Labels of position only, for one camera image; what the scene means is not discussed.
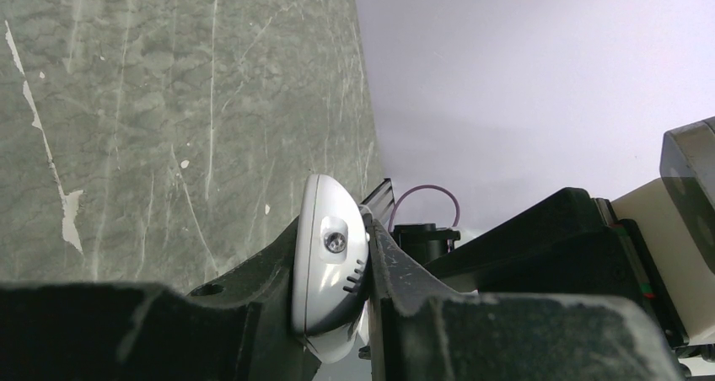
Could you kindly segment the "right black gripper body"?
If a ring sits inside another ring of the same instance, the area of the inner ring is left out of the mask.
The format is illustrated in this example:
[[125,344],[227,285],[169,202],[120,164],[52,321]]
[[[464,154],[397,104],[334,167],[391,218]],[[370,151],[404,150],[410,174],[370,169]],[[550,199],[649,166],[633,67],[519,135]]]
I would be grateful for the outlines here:
[[604,198],[592,203],[602,229],[584,251],[585,292],[633,301],[660,326],[670,347],[688,346],[690,338],[636,221],[618,218]]

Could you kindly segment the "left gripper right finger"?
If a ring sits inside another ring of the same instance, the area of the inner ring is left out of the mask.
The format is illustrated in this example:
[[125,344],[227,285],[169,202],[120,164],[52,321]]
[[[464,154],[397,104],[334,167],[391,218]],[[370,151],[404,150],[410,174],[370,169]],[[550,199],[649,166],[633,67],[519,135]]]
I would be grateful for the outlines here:
[[681,380],[633,302],[570,294],[456,292],[368,227],[375,380]]

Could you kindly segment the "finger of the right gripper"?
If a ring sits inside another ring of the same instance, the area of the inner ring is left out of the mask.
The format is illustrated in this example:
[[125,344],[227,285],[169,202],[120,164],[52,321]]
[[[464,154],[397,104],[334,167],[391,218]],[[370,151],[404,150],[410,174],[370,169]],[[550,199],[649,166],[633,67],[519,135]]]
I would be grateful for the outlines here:
[[589,193],[563,188],[426,264],[459,292],[587,294],[584,251],[602,222]]

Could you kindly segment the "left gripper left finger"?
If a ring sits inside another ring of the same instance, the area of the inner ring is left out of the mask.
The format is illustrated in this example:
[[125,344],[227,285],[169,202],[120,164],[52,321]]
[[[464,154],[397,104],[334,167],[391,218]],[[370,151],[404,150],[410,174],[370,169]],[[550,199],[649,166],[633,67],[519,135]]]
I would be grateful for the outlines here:
[[290,326],[297,235],[188,294],[154,282],[5,282],[4,380],[301,380]]

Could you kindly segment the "white remote control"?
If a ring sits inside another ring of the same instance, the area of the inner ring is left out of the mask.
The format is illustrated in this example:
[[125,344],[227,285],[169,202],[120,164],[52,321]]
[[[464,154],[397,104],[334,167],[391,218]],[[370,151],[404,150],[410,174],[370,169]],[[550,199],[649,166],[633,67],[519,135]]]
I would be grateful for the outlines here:
[[354,346],[366,300],[369,236],[360,206],[327,174],[312,174],[298,215],[293,263],[293,333],[322,363]]

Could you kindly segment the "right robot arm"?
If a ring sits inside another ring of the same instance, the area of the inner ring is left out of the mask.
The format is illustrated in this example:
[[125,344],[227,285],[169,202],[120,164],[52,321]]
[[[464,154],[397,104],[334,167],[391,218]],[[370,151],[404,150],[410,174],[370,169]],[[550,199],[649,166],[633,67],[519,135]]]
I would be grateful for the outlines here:
[[401,224],[391,235],[413,260],[459,292],[582,294],[626,298],[661,328],[674,349],[690,338],[637,223],[606,199],[563,188],[483,235]]

